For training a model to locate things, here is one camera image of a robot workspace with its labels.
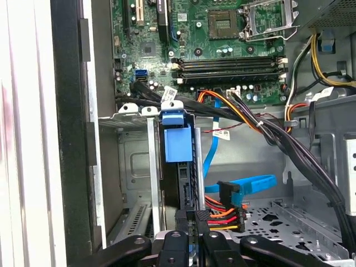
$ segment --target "yellow wire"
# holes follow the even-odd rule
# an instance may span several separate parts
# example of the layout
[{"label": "yellow wire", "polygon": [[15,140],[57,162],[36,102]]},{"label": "yellow wire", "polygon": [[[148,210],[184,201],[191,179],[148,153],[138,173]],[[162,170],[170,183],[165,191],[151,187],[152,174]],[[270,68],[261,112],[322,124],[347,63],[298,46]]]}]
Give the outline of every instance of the yellow wire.
[{"label": "yellow wire", "polygon": [[234,226],[227,226],[227,227],[213,227],[210,228],[210,231],[216,231],[216,230],[230,230],[230,229],[237,229],[239,228],[238,226],[234,225]]},{"label": "yellow wire", "polygon": [[320,69],[320,66],[319,66],[319,62],[318,62],[318,56],[317,56],[317,35],[315,34],[313,36],[313,39],[312,39],[312,43],[311,43],[311,58],[313,59],[313,65],[315,67],[315,70],[316,72],[318,73],[318,75],[323,79],[325,80],[327,83],[333,85],[333,86],[337,86],[337,85],[356,85],[356,82],[336,82],[336,81],[333,81],[333,80],[330,80],[328,78],[326,78],[324,75],[323,75],[323,72],[322,70]]}]

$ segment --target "pcie slot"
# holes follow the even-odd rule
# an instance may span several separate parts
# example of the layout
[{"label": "pcie slot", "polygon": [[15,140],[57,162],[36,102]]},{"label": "pcie slot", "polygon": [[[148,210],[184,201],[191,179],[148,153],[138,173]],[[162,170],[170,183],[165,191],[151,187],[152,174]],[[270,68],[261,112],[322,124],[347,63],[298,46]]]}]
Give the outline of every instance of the pcie slot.
[{"label": "pcie slot", "polygon": [[123,24],[123,32],[125,32],[127,39],[130,40],[131,32],[130,32],[130,5],[128,4],[128,0],[122,1],[122,24]]},{"label": "pcie slot", "polygon": [[136,0],[136,19],[137,25],[144,26],[144,0]]}]

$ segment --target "red wire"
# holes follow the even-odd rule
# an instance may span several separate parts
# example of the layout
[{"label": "red wire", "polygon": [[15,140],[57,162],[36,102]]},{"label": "red wire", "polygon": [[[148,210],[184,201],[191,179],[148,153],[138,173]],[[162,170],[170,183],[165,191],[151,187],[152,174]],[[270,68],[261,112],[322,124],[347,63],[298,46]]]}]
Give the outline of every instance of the red wire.
[{"label": "red wire", "polygon": [[214,207],[214,206],[210,205],[210,204],[207,203],[207,202],[205,202],[205,205],[208,206],[208,207],[210,207],[210,208],[213,209],[213,210],[218,210],[218,211],[222,211],[222,212],[225,212],[225,211],[226,211],[226,210],[224,210],[224,209],[219,209],[218,207]]},{"label": "red wire", "polygon": [[208,224],[228,224],[234,220],[236,220],[237,217],[234,216],[232,218],[230,218],[229,220],[225,220],[225,221],[207,221]]}]

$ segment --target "white label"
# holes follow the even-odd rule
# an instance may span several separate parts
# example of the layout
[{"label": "white label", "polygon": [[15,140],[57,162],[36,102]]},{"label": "white label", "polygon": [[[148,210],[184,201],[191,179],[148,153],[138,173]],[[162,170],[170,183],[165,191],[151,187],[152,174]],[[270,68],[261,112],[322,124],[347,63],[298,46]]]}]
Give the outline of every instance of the white label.
[{"label": "white label", "polygon": [[172,101],[176,97],[178,90],[170,87],[170,86],[165,86],[165,92],[163,93],[161,103],[164,101]]},{"label": "white label", "polygon": [[322,92],[320,93],[316,93],[314,96],[313,96],[313,99],[311,101],[317,101],[319,100],[320,98],[323,98],[323,97],[328,97],[332,94],[334,90],[334,87],[328,87],[328,88],[325,88],[322,90]]},{"label": "white label", "polygon": [[188,16],[186,13],[178,13],[177,18],[178,22],[186,22],[188,20]]},{"label": "white label", "polygon": [[230,132],[228,130],[218,130],[212,132],[213,136],[230,141]]}]

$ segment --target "blue sata port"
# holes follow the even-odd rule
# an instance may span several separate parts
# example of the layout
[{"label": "blue sata port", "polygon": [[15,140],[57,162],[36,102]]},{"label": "blue sata port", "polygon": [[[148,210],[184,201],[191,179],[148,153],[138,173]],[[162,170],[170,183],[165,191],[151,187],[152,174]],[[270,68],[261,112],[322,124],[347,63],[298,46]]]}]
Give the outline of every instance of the blue sata port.
[{"label": "blue sata port", "polygon": [[148,70],[135,70],[135,76],[136,76],[137,80],[145,82],[145,81],[147,81],[149,72],[148,72]]}]

